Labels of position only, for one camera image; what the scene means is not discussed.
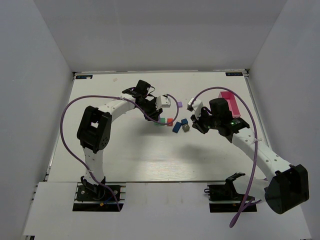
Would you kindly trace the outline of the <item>pink plastic box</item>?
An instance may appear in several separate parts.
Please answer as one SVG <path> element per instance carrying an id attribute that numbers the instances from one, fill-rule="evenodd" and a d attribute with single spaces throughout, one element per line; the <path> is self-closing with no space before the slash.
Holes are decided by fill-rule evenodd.
<path id="1" fill-rule="evenodd" d="M 227 101 L 229 110 L 234 118 L 239 118 L 241 116 L 235 95 L 233 93 L 229 91 L 221 91 L 218 97 L 224 98 Z"/>

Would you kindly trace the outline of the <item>green arch wood block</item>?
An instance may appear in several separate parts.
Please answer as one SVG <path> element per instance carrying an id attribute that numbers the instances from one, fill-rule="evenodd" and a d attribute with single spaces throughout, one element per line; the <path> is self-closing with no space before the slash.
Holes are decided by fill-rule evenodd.
<path id="1" fill-rule="evenodd" d="M 156 126 L 165 126 L 166 123 L 166 119 L 164 117 L 160 117 L 154 124 Z"/>

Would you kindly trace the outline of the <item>red wood cube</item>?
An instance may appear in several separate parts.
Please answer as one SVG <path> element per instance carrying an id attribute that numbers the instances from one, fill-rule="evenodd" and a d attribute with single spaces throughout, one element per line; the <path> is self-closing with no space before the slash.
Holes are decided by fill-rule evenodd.
<path id="1" fill-rule="evenodd" d="M 174 120 L 172 118 L 167 118 L 167 126 L 172 127 Z"/>

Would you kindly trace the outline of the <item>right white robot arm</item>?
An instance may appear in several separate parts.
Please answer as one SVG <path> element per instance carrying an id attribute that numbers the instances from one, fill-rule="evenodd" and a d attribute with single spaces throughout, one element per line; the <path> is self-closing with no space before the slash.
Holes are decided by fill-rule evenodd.
<path id="1" fill-rule="evenodd" d="M 192 126 L 202 134 L 217 130 L 250 159 L 257 158 L 256 165 L 266 180 L 254 179 L 249 196 L 266 201 L 277 214 L 283 214 L 310 198 L 308 171 L 304 166 L 292 165 L 259 141 L 245 120 L 233 117 L 224 98 L 212 99 L 209 105 L 207 108 L 201 100 L 190 99 L 187 109 L 194 113 Z"/>

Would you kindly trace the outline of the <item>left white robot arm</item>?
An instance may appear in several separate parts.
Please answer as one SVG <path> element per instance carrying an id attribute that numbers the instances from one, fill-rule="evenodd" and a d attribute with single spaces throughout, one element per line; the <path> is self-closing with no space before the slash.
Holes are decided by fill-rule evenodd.
<path id="1" fill-rule="evenodd" d="M 146 81 L 139 80 L 136 87 L 122 91 L 119 99 L 113 99 L 99 107 L 85 108 L 78 131 L 88 170 L 81 177 L 81 183 L 95 200 L 105 196 L 106 183 L 103 171 L 103 151 L 108 145 L 111 135 L 112 122 L 128 111 L 140 107 L 146 114 L 145 119 L 158 121 L 163 110 L 157 107 L 157 98 L 149 93 L 152 86 Z"/>

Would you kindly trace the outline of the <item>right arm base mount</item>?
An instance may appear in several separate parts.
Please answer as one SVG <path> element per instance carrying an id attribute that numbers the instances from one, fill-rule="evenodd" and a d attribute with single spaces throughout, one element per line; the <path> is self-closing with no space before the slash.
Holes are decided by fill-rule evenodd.
<path id="1" fill-rule="evenodd" d="M 204 189 L 208 195 L 210 213 L 237 213 L 240 209 L 243 194 L 227 189 L 225 184 L 211 184 Z"/>

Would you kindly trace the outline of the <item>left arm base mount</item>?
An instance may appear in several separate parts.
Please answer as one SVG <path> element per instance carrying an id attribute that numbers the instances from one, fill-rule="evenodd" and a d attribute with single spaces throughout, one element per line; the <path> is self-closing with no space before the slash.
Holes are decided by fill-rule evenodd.
<path id="1" fill-rule="evenodd" d="M 116 196 L 118 204 L 113 194 L 106 188 L 99 195 L 86 189 L 81 183 L 77 184 L 73 212 L 119 212 L 125 203 L 126 185 L 111 184 L 110 189 Z"/>

